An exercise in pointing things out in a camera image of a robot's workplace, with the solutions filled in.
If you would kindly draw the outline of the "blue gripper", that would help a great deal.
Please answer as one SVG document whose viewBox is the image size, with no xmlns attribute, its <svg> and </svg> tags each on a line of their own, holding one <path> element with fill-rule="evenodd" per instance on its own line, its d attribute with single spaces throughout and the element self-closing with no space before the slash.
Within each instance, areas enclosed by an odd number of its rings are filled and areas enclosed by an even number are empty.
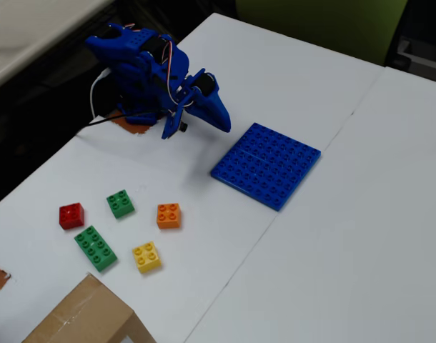
<svg viewBox="0 0 436 343">
<path fill-rule="evenodd" d="M 202 68 L 195 75 L 187 76 L 182 82 L 180 103 L 187 108 L 188 114 L 229 133 L 232 128 L 230 115 L 216 88 L 217 81 L 214 75 Z"/>
</svg>

